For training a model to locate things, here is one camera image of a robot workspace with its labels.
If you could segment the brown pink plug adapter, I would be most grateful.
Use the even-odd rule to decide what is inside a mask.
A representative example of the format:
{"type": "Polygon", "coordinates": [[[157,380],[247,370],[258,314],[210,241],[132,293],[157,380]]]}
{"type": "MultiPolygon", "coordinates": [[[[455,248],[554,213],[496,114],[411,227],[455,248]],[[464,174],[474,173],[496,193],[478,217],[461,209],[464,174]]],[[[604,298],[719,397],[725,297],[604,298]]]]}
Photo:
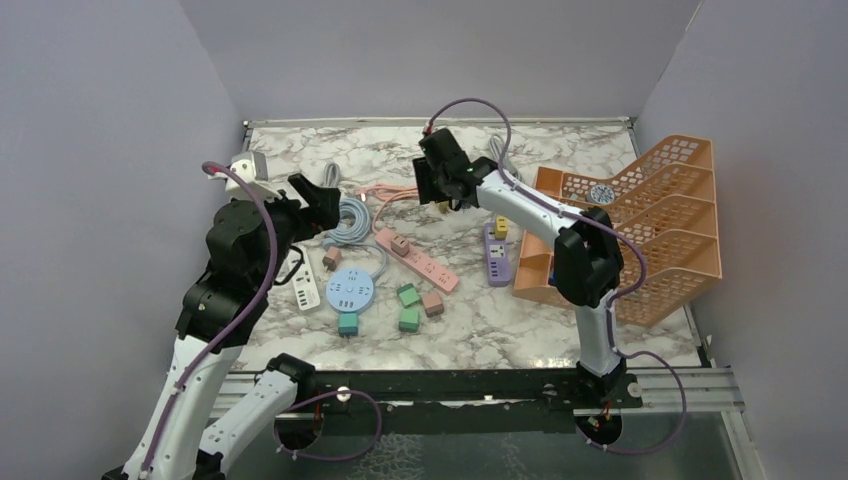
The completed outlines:
{"type": "Polygon", "coordinates": [[[405,257],[409,254],[410,243],[406,237],[402,235],[394,235],[390,239],[390,249],[396,255],[405,257]]]}

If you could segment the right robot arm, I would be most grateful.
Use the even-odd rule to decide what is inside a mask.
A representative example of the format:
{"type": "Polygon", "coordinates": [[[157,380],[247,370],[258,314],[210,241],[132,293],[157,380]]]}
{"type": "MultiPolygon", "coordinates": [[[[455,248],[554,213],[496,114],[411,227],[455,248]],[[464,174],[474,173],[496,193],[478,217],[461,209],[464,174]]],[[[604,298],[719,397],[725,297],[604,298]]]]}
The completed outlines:
{"type": "Polygon", "coordinates": [[[413,162],[422,205],[457,201],[506,217],[551,249],[550,283],[576,311],[580,357],[577,393],[587,405],[612,399],[626,371],[613,350],[609,301],[624,266],[605,210],[580,210],[523,184],[486,157],[470,160],[446,128],[426,128],[413,162]]]}

